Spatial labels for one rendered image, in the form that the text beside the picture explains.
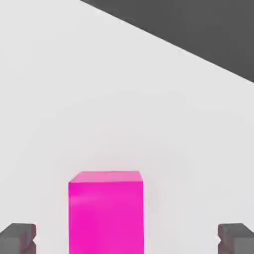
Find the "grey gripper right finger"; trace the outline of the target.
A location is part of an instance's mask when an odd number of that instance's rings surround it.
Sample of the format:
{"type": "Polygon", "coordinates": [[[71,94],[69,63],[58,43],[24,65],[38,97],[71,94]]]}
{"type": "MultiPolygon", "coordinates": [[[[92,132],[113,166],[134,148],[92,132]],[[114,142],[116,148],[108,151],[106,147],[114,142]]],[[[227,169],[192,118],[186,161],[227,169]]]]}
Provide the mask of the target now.
{"type": "Polygon", "coordinates": [[[254,254],[254,232],[242,223],[218,225],[218,254],[254,254]]]}

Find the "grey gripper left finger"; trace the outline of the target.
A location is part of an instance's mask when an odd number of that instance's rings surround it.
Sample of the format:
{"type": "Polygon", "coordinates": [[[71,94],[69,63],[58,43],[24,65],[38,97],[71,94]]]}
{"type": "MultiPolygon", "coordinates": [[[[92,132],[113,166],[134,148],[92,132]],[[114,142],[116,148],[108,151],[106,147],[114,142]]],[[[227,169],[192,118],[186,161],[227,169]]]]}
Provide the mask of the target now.
{"type": "Polygon", "coordinates": [[[0,254],[37,254],[36,225],[11,223],[0,233],[0,254]]]}

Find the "small magenta cube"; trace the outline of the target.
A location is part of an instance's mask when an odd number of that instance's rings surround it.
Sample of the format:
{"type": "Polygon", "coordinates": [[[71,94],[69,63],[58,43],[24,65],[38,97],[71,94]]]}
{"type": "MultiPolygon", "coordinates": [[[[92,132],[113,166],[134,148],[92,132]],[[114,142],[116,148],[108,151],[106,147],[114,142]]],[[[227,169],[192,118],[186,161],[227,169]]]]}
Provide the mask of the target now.
{"type": "Polygon", "coordinates": [[[82,171],[68,183],[69,254],[144,254],[139,171],[82,171]]]}

